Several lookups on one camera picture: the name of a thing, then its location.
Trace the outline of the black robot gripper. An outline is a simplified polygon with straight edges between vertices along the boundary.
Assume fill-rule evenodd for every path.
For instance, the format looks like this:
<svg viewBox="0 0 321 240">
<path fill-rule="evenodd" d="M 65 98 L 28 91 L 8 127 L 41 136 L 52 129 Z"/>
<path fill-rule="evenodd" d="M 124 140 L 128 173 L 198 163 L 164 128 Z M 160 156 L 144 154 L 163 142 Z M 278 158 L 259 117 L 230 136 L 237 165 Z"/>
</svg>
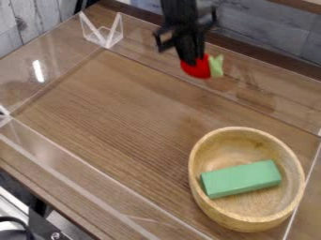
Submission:
<svg viewBox="0 0 321 240">
<path fill-rule="evenodd" d="M 163 22 L 154 30 L 159 52 L 174 48 L 190 66 L 205 57 L 205 35 L 217 23 L 217 7 L 209 5 L 162 5 Z"/>
</svg>

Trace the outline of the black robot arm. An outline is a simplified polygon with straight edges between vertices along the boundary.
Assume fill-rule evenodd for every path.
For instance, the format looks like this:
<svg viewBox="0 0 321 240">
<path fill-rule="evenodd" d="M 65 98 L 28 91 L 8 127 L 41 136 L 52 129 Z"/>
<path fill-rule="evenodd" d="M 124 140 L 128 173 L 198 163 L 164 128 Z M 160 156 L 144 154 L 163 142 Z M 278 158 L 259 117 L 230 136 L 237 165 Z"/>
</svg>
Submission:
<svg viewBox="0 0 321 240">
<path fill-rule="evenodd" d="M 152 32 L 156 50 L 174 48 L 179 59 L 195 66 L 205 57 L 205 38 L 215 26 L 217 6 L 199 7 L 197 0 L 160 0 L 163 22 Z"/>
</svg>

